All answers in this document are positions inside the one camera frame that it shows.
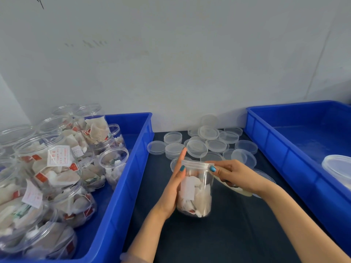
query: black scribble on wall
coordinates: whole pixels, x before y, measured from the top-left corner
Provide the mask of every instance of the black scribble on wall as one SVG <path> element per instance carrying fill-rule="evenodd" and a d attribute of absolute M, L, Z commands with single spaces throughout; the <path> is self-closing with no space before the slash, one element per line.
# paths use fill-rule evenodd
<path fill-rule="evenodd" d="M 37 1 L 41 4 L 42 8 L 44 9 L 44 6 L 43 6 L 43 4 L 41 3 L 41 0 L 37 0 Z"/>

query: person's right arm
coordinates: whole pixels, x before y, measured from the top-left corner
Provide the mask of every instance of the person's right arm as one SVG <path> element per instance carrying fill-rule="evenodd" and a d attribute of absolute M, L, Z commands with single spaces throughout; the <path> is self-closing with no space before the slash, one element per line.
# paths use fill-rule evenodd
<path fill-rule="evenodd" d="M 237 160 L 212 162 L 213 174 L 229 186 L 259 195 L 272 209 L 303 263 L 351 263 L 340 249 L 280 186 Z"/>

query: blue plastic bin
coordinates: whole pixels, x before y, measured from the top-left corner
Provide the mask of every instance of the blue plastic bin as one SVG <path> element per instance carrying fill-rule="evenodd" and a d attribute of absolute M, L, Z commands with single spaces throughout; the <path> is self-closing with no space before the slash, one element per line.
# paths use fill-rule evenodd
<path fill-rule="evenodd" d="M 325 156 L 351 156 L 351 106 L 318 101 L 247 108 L 245 132 L 351 256 L 351 191 Z"/>
<path fill-rule="evenodd" d="M 147 144 L 153 140 L 151 113 L 106 115 L 117 123 L 129 150 L 129 159 L 113 192 L 108 183 L 93 192 L 98 212 L 76 229 L 78 244 L 71 260 L 1 260 L 0 262 L 90 263 L 119 262 L 124 239 L 147 162 Z"/>

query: person's right hand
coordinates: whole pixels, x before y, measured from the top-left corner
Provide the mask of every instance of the person's right hand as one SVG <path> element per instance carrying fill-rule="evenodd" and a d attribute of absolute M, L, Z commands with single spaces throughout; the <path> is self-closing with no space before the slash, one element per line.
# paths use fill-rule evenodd
<path fill-rule="evenodd" d="M 260 176 L 254 170 L 236 159 L 230 161 L 207 161 L 215 166 L 210 171 L 228 186 L 238 186 L 248 192 L 260 195 L 269 183 L 268 179 Z"/>

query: black tablecloth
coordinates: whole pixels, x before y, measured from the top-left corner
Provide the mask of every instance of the black tablecloth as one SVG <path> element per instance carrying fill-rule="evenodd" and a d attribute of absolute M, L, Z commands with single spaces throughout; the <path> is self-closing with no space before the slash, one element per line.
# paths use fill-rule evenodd
<path fill-rule="evenodd" d="M 155 133 L 154 140 L 163 141 L 164 134 Z M 182 135 L 183 142 L 190 138 L 186 131 Z M 240 139 L 250 140 L 245 133 Z M 255 157 L 255 168 L 271 176 L 320 225 L 266 157 L 260 151 Z M 160 198 L 172 175 L 170 163 L 165 154 L 149 154 L 123 251 L 128 249 L 148 212 Z M 154 262 L 288 263 L 300 260 L 262 199 L 245 197 L 214 179 L 211 214 L 206 218 L 191 218 L 176 210 L 164 224 Z"/>

